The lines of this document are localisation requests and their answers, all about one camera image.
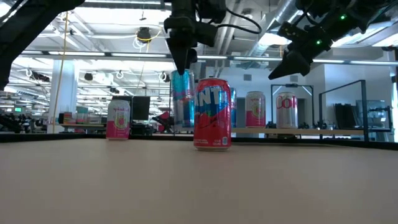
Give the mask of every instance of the soda can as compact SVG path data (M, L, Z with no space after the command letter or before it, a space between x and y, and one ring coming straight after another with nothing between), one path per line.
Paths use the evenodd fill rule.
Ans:
M246 95L246 127L266 127L266 97L261 91L250 91Z
M106 121L107 139L129 139L130 104L126 100L111 100Z
M294 93L279 93L276 98L276 127L298 128L297 98Z
M179 131L192 131L195 119L193 73L185 70L183 75L172 72L172 97L174 125Z
M236 128L236 89L231 88L231 124Z
M195 97L193 145L200 151L231 146L231 90L218 78L200 80Z

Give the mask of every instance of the beige table surface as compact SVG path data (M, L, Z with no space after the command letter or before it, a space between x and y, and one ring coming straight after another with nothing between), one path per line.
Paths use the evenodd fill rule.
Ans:
M398 223L398 152L81 139L0 144L1 224Z

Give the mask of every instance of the yellow cable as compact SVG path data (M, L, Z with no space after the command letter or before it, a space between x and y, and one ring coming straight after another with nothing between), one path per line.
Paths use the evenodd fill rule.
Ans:
M139 38L138 36L137 36L137 39L142 40L142 41L150 41L150 40L153 40L153 39L155 39L156 37L158 37L159 34L160 34L160 31L156 34L156 36L151 37L151 38L149 38L149 39L142 39L142 38Z
M54 106L54 113L53 113L53 120L52 120L52 132L53 133L55 132L55 114L57 112L58 94L60 92L60 87L61 87L63 63L65 61L65 52L67 51L68 15L69 15L69 13L67 12L67 16L65 17L65 32L64 32L64 36L63 36L63 54L62 54L62 60L61 60L61 69L60 69L60 75L59 75L59 79L58 79L57 94L55 95L55 106Z

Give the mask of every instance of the can lid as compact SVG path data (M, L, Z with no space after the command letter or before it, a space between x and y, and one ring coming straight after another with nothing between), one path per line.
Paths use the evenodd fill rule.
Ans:
M294 92L281 92L281 93L279 93L279 94L283 94L283 93L290 93L290 94L293 94L293 95L294 95Z
M249 91L248 93L262 93L262 94L264 94L262 91Z
M223 80L223 81L226 81L225 79L222 79L222 78L214 78L214 77L210 77L210 78L202 78L201 80L199 80L199 81L202 81L202 80Z

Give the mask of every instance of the white soda can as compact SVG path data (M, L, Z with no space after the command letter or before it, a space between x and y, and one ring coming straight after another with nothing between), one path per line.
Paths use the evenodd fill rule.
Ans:
M266 97L261 91L250 91L246 95L246 127L266 127Z
M298 128L297 98L294 93L279 93L276 98L276 127Z
M112 100L108 106L107 139L129 139L130 104L126 100Z

